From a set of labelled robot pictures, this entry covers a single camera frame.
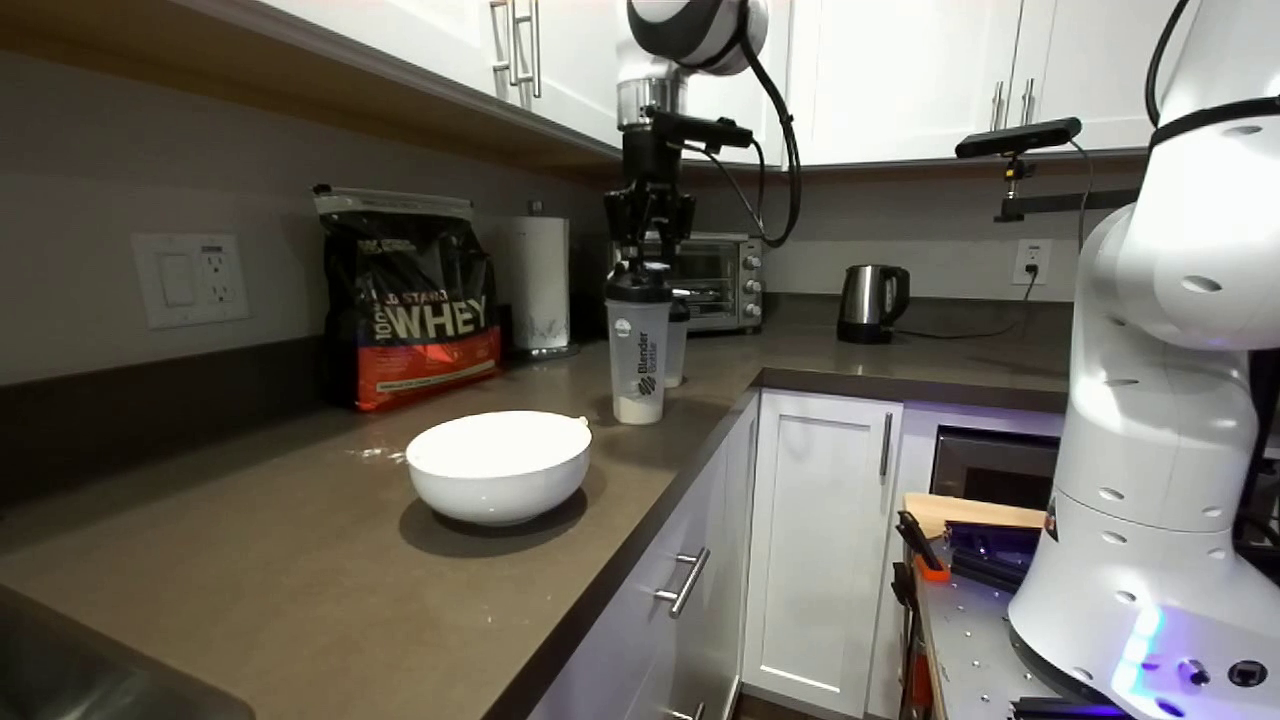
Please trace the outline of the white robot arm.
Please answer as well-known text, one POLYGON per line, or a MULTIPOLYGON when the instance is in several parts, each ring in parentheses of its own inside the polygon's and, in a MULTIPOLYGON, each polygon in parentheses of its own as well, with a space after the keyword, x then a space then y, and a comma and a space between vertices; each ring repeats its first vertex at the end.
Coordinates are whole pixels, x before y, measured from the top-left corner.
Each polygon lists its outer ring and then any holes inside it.
POLYGON ((1072 306, 1047 519, 1010 625, 1131 720, 1280 720, 1280 588, 1233 548, 1280 343, 1280 0, 1201 0, 1072 306))

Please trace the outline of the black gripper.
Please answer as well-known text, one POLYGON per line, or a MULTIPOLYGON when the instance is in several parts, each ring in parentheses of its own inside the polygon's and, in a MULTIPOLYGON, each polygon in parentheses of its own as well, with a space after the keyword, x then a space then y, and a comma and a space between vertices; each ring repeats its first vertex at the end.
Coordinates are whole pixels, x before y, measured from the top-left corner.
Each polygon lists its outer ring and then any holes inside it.
POLYGON ((675 257, 675 243, 691 230, 691 194, 681 187, 681 145, 668 133, 624 133, 624 166, 603 194, 603 216, 624 267, 675 257))

